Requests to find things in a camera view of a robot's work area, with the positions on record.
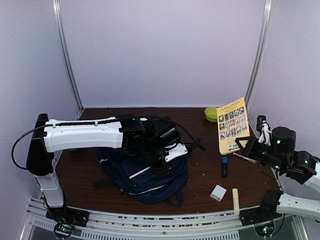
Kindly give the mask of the yellow pink spine paperback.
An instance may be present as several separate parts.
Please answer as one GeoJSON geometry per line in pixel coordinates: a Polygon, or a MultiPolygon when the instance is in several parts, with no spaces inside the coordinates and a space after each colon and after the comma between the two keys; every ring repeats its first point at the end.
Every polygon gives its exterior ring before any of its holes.
{"type": "Polygon", "coordinates": [[[248,115],[243,97],[216,109],[219,152],[228,155],[240,148],[236,138],[250,136],[248,115]]]}

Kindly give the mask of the navy blue student backpack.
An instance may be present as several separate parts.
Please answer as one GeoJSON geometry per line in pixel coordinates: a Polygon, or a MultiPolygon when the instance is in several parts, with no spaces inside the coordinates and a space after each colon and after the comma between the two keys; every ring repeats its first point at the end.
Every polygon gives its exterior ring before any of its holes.
{"type": "Polygon", "coordinates": [[[156,178],[148,163],[136,156],[125,154],[120,148],[99,147],[97,158],[113,185],[133,199],[153,205],[164,202],[181,207],[184,202],[183,187],[189,179],[188,159],[173,160],[171,172],[156,178]]]}

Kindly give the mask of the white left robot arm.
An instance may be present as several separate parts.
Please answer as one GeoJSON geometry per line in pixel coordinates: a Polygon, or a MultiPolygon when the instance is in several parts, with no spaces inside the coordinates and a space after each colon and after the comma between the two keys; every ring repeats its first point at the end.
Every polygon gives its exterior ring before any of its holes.
{"type": "Polygon", "coordinates": [[[184,127],[169,117],[122,115],[95,120],[64,121],[38,116],[25,169],[34,175],[45,197],[47,212],[62,224],[78,214],[66,205],[53,166],[55,152],[96,148],[99,163],[123,193],[145,204],[164,202],[180,207],[188,181],[188,157],[203,149],[198,138],[181,141],[184,127]]]}

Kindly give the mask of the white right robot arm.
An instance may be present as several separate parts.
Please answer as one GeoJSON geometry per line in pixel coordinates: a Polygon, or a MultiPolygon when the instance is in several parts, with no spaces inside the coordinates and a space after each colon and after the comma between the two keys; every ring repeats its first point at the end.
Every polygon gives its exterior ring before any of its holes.
{"type": "MultiPolygon", "coordinates": [[[[238,137],[244,157],[256,160],[262,166],[275,170],[277,175],[298,182],[301,185],[320,190],[320,159],[307,151],[296,151],[296,132],[284,126],[270,128],[264,115],[257,116],[256,129],[260,137],[238,137]]],[[[320,202],[296,197],[280,190],[270,189],[263,196],[258,207],[241,210],[242,225],[251,225],[290,214],[320,220],[320,202]]]]}

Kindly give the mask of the grey marker pen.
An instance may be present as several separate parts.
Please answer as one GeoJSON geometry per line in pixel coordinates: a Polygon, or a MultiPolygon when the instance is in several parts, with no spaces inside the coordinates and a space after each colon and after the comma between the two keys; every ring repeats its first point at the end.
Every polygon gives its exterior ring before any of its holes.
{"type": "Polygon", "coordinates": [[[247,162],[249,162],[249,163],[252,163],[252,164],[255,164],[255,163],[256,163],[256,160],[251,159],[251,158],[246,157],[246,156],[243,156],[243,155],[238,154],[238,153],[236,153],[236,152],[233,152],[232,155],[233,155],[233,156],[236,156],[237,158],[240,158],[240,159],[242,159],[242,160],[245,160],[245,161],[247,161],[247,162]]]}

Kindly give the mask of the blue black highlighter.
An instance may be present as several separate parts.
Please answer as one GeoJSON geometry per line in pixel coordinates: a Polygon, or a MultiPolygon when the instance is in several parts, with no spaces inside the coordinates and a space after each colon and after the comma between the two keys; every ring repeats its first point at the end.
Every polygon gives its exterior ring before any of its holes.
{"type": "Polygon", "coordinates": [[[228,176],[228,158],[222,157],[221,159],[221,176],[227,177],[228,176]]]}

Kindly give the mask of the lime green plastic bowl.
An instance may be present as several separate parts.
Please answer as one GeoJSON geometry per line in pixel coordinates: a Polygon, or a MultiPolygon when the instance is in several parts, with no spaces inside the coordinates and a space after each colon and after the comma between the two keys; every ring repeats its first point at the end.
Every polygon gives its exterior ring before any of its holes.
{"type": "Polygon", "coordinates": [[[204,110],[205,118],[207,121],[216,123],[217,122],[217,108],[215,107],[207,107],[204,110]]]}

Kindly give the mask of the pale yellow highlighter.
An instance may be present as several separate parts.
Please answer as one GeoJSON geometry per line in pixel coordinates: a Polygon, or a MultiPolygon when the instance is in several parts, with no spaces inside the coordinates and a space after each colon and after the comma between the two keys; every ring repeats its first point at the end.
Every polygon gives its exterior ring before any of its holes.
{"type": "Polygon", "coordinates": [[[235,215],[240,214],[239,192],[237,188],[232,189],[233,211],[235,215]]]}

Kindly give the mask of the white charger box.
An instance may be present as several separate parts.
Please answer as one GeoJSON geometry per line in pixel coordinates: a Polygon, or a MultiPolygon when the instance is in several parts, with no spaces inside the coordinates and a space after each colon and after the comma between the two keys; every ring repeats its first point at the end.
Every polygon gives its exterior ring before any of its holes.
{"type": "Polygon", "coordinates": [[[226,192],[227,192],[227,190],[226,190],[224,187],[222,187],[222,186],[220,186],[220,185],[217,184],[217,185],[214,187],[214,189],[212,190],[212,192],[210,193],[209,196],[210,196],[212,199],[220,202],[220,201],[223,199],[223,197],[225,196],[226,192]]]}

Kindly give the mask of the right aluminium corner post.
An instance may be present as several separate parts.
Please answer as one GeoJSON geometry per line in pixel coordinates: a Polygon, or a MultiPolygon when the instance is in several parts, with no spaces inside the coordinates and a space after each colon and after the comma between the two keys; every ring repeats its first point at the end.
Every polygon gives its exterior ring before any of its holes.
{"type": "Polygon", "coordinates": [[[273,0],[264,1],[263,15],[262,15],[261,28],[260,28],[256,54],[255,54],[253,68],[252,68],[250,79],[249,79],[249,84],[248,84],[246,95],[244,98],[247,112],[250,111],[250,107],[253,103],[253,99],[255,96],[255,92],[258,86],[258,82],[259,82],[259,78],[262,70],[263,56],[267,49],[270,25],[272,21],[273,5],[274,5],[273,0]]]}

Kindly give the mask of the aluminium corner post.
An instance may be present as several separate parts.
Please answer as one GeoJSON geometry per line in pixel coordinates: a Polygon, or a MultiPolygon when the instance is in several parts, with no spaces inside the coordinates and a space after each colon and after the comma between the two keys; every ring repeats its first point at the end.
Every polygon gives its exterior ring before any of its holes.
{"type": "Polygon", "coordinates": [[[58,32],[58,37],[59,37],[59,42],[60,42],[60,47],[62,51],[63,62],[64,62],[67,78],[70,83],[71,92],[76,102],[77,109],[80,113],[82,113],[85,110],[85,108],[81,101],[80,93],[76,84],[76,80],[75,80],[75,76],[72,68],[70,54],[68,51],[67,39],[66,39],[62,11],[61,11],[61,1],[53,0],[52,7],[53,7],[53,13],[55,17],[56,26],[57,26],[57,32],[58,32]]]}
{"type": "Polygon", "coordinates": [[[249,79],[249,84],[248,84],[246,95],[244,98],[247,112],[250,111],[250,107],[253,103],[253,99],[255,96],[255,92],[258,86],[258,82],[259,82],[259,78],[262,70],[263,56],[267,49],[270,25],[272,21],[273,5],[274,5],[273,0],[264,1],[263,15],[262,15],[261,28],[260,28],[256,54],[255,54],[253,68],[252,68],[250,79],[249,79]]]}

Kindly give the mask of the left aluminium corner post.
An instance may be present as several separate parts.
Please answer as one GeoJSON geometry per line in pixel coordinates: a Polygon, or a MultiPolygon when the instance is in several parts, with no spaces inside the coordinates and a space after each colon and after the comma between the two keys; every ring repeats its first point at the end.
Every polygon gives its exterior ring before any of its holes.
{"type": "Polygon", "coordinates": [[[59,37],[59,42],[60,42],[60,47],[62,51],[63,62],[64,62],[67,78],[70,83],[71,92],[76,102],[77,109],[80,113],[82,113],[85,110],[85,108],[81,101],[80,93],[76,84],[76,80],[75,80],[75,76],[72,68],[70,54],[68,51],[67,39],[66,39],[62,11],[61,11],[61,1],[53,0],[52,7],[53,7],[53,13],[55,17],[56,26],[57,26],[57,32],[58,32],[58,37],[59,37]]]}

